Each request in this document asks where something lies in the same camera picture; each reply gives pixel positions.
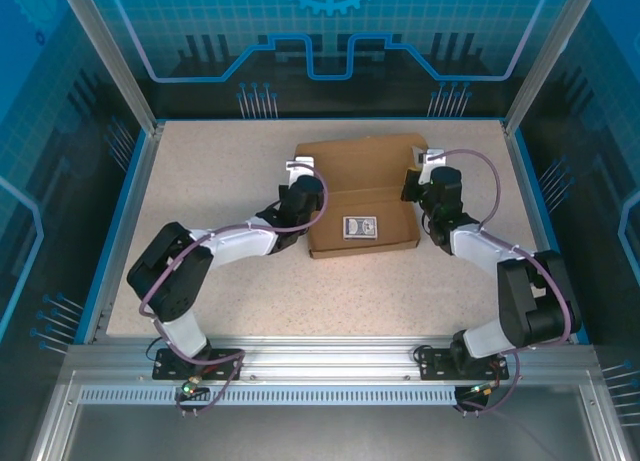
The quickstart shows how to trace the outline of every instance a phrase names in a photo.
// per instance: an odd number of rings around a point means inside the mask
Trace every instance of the beige table surface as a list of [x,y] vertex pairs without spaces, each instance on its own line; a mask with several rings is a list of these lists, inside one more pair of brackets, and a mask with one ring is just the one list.
[[[502,203],[488,229],[523,247],[533,235],[498,121],[312,120],[167,122],[125,264],[162,226],[216,228],[244,221],[277,198],[299,143],[418,132],[429,146],[474,148],[500,172]],[[482,219],[495,183],[482,161],[451,157],[462,170],[465,210]],[[497,316],[496,282],[448,256],[423,233],[417,249],[312,260],[302,238],[274,256],[240,260],[207,277],[195,305],[209,335],[439,335]],[[124,275],[107,334],[148,336]]]

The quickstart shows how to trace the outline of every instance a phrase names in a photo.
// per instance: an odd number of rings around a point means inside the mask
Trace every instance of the robotic arm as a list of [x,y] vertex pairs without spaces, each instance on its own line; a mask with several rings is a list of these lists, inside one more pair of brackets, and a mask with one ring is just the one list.
[[[289,185],[280,186],[279,202],[256,213],[246,223],[213,232],[169,223],[129,271],[127,282],[144,299],[178,254],[196,240],[211,235],[175,267],[148,303],[161,332],[187,358],[207,361],[212,356],[211,346],[192,309],[207,273],[242,258],[286,249],[307,232],[295,228],[309,223],[312,213],[323,206],[322,182],[309,175],[311,170],[301,164],[313,167],[313,159],[296,159],[296,167],[288,167]],[[193,366],[194,375],[199,371],[202,369]]]
[[[456,333],[450,354],[458,372],[482,369],[499,353],[559,338],[565,329],[560,302],[549,284],[518,252],[522,250],[488,234],[463,212],[462,175],[445,166],[442,150],[421,155],[422,171],[408,171],[402,200],[417,202],[429,236],[452,256],[466,259],[498,282],[499,317],[482,326]],[[551,275],[567,302],[571,328],[580,329],[581,318],[561,256],[554,251],[525,252]]]

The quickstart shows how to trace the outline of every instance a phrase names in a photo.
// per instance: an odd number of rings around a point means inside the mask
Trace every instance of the cardboard box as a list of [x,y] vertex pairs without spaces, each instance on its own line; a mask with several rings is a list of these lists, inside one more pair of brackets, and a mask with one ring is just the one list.
[[[313,156],[329,187],[327,211],[307,235],[312,258],[418,246],[413,204],[400,200],[406,171],[416,168],[413,147],[424,151],[427,143],[412,133],[298,145],[296,156]],[[345,216],[375,216],[377,239],[344,239]]]

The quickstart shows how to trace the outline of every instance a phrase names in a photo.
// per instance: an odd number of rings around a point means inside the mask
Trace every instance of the blue wall graphic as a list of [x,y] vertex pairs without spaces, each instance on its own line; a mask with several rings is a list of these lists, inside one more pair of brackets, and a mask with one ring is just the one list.
[[504,116],[565,1],[95,0],[165,118],[241,117],[222,100],[252,81],[280,117],[426,116],[441,82]]
[[47,292],[84,304],[125,176],[103,135],[139,126],[65,0],[0,0],[0,25],[0,378],[30,393],[0,392],[0,437],[26,459],[63,359],[30,328]]

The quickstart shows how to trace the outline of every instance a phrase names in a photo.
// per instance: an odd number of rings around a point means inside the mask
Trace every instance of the metal bracket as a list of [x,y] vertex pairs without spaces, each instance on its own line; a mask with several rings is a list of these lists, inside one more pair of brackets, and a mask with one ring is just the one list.
[[426,153],[420,153],[418,156],[418,160],[420,164],[422,164],[422,172],[420,173],[420,178],[418,179],[418,184],[428,184],[431,181],[431,171],[440,166],[447,165],[447,158],[438,158],[430,160],[429,158],[432,156],[439,156],[444,153],[444,149],[427,149]]
[[509,108],[505,117],[507,133],[514,134],[520,126],[590,3],[591,0],[566,1]]
[[303,167],[291,167],[292,164],[306,164],[307,166],[314,167],[314,161],[312,156],[296,156],[293,161],[287,161],[286,169],[289,171],[289,186],[295,183],[300,176],[309,175],[313,176],[313,171]]
[[158,121],[95,2],[93,0],[67,0],[67,2],[140,127],[153,135]]
[[[239,353],[239,349],[212,349],[209,359],[223,358]],[[216,366],[215,369],[202,374],[203,381],[226,381],[231,376],[231,372],[237,361],[228,361]],[[233,377],[240,379],[242,367]],[[156,361],[151,377],[156,381],[184,381],[193,376],[193,365],[180,359],[168,348],[159,349],[156,352]]]
[[500,381],[509,379],[509,369],[504,366],[481,366],[468,374],[461,374],[456,368],[449,349],[420,346],[414,351],[414,360],[420,367],[422,381]]

